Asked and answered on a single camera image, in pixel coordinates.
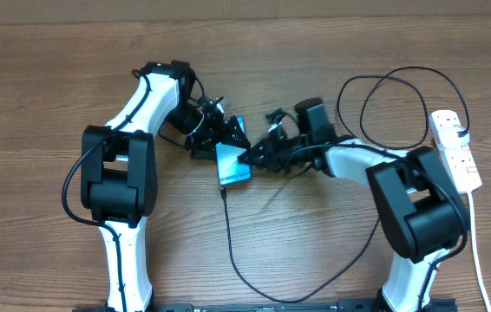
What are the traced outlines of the blue Galaxy smartphone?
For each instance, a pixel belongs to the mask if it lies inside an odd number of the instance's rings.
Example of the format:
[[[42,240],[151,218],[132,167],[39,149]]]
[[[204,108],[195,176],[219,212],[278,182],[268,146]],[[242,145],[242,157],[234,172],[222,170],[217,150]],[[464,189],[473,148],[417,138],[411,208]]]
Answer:
[[[237,118],[245,132],[244,119],[241,116]],[[218,178],[221,186],[234,185],[252,177],[251,167],[238,162],[238,156],[248,149],[225,145],[222,143],[222,139],[216,144],[215,149]]]

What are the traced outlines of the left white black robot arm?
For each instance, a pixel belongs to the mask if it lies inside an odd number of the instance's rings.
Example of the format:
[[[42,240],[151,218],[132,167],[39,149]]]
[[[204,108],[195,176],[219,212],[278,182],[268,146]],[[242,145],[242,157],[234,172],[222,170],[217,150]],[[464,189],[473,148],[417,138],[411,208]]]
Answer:
[[[66,214],[98,228],[105,244],[110,291],[102,311],[154,310],[146,226],[158,195],[154,138],[160,128],[177,128],[185,149],[204,159],[216,157],[219,143],[251,145],[218,101],[205,94],[192,99],[199,80],[189,63],[148,62],[132,74],[138,86],[126,106],[105,125],[84,130],[82,154],[61,192]]]

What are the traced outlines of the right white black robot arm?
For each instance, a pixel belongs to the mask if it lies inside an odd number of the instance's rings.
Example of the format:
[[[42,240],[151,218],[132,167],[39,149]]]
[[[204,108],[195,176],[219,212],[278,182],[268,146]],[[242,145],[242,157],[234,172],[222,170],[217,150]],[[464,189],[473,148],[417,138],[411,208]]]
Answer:
[[[335,179],[370,189],[383,233],[394,251],[374,311],[456,311],[455,300],[434,299],[440,264],[468,241],[469,213],[438,154],[430,147],[392,151],[351,136],[339,136],[320,98],[294,107],[299,134],[281,130],[285,112],[267,115],[268,134],[238,157],[267,172],[308,165]]]

